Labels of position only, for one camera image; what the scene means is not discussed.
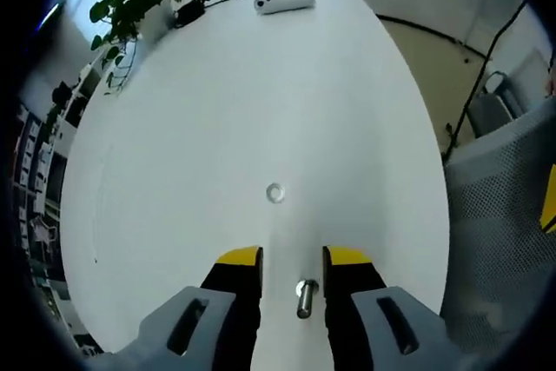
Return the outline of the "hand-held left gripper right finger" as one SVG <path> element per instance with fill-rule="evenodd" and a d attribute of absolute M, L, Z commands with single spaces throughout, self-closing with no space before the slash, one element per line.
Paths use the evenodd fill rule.
<path fill-rule="evenodd" d="M 325 324 L 336 370 L 465 370 L 439 315 L 389 287 L 355 248 L 325 246 Z"/>

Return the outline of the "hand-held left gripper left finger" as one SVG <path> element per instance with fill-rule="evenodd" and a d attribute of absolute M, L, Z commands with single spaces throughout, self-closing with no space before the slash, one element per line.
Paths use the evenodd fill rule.
<path fill-rule="evenodd" d="M 248 370 L 261 325 L 263 250 L 220 256 L 198 287 L 186 287 L 147 315 L 137 337 L 87 370 Z"/>

